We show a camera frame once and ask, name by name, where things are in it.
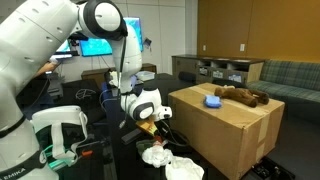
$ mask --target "table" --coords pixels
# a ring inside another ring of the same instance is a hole
[[[190,82],[185,82],[175,79],[169,74],[156,74],[154,80],[144,82],[143,85],[135,87],[137,92],[141,92],[145,87],[158,87],[162,97],[162,104],[168,104],[168,93],[176,91],[182,88],[193,86]],[[112,93],[106,93],[106,98],[113,98]],[[165,177],[165,167],[154,168],[152,165],[146,164],[141,156],[138,154],[135,142],[128,145],[124,145],[121,142],[121,137],[136,128],[135,122],[127,118],[126,125],[119,129],[119,123],[124,119],[124,112],[121,110],[119,101],[107,101],[105,103],[107,111],[107,119],[109,121],[109,133],[111,138],[111,145],[113,149],[113,158],[116,167],[116,174],[118,180],[139,179],[139,180],[162,180]],[[151,139],[151,136],[144,134],[137,141],[142,139]],[[221,173],[219,173],[214,167],[207,163],[199,154],[192,150],[190,147],[176,147],[170,145],[167,147],[176,156],[190,157],[195,163],[201,165],[206,171],[205,177],[209,175],[218,179],[226,179]]]

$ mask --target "cardboard box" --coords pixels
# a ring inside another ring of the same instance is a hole
[[[170,93],[170,125],[226,177],[240,179],[275,147],[284,103],[270,99],[251,108],[222,99],[221,108],[207,108],[204,97],[214,95],[216,87],[205,83]]]

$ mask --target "brown wall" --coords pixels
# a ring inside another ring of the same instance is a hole
[[[320,62],[319,0],[199,0],[198,8],[198,55]]]

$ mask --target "blue sponge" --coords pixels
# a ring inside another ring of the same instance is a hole
[[[204,104],[210,108],[221,107],[220,97],[213,95],[206,95],[204,99]]]

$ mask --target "chair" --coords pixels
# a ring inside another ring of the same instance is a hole
[[[181,71],[178,75],[178,78],[182,81],[187,81],[196,84],[196,75],[193,73]]]
[[[248,89],[247,86],[243,83],[237,82],[237,81],[232,81],[229,79],[213,79],[212,84],[216,84],[219,86],[234,86],[235,88],[245,88]]]

